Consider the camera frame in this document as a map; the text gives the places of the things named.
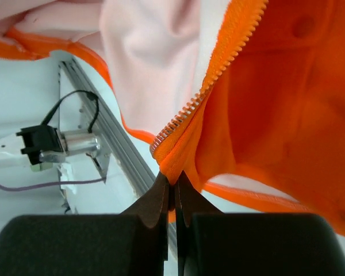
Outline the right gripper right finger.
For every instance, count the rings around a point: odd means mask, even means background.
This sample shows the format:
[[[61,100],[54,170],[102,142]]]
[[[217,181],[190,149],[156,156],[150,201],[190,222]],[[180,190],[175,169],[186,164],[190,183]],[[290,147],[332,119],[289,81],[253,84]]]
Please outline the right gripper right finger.
[[[311,213],[223,213],[182,173],[175,184],[179,275],[345,275],[332,228]]]

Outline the orange jacket with pink lining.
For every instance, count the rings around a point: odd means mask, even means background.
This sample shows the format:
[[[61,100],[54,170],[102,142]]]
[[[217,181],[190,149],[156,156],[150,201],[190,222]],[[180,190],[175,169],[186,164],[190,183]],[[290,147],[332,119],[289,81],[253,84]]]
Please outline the orange jacket with pink lining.
[[[171,183],[345,236],[345,1],[0,1],[0,58],[58,50]]]

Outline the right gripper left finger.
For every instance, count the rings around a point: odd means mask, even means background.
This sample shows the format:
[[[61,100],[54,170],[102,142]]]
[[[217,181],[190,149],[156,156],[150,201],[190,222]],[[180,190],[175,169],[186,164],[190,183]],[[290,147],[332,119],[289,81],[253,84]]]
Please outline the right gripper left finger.
[[[0,233],[0,275],[163,275],[169,183],[120,214],[19,216]]]

